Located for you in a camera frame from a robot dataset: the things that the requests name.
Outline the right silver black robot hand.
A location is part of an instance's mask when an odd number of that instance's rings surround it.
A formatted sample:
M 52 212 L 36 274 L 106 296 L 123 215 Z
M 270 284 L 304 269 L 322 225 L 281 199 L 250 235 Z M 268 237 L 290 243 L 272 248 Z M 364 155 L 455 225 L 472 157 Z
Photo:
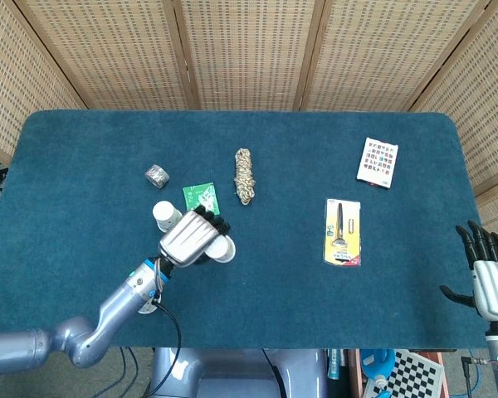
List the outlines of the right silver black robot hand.
M 457 226 L 471 272 L 473 293 L 457 294 L 446 285 L 440 290 L 453 303 L 474 308 L 490 323 L 498 323 L 498 234 L 489 232 L 473 220 L 468 229 Z

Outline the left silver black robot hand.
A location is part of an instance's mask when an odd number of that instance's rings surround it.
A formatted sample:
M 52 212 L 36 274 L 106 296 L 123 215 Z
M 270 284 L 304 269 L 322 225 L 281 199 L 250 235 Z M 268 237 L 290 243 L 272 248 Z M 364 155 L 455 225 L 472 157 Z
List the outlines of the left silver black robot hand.
M 195 263 L 220 235 L 227 235 L 230 229 L 230 224 L 221 216 L 199 205 L 188 211 L 164 234 L 159 242 L 159 255 L 175 267 L 188 267 Z

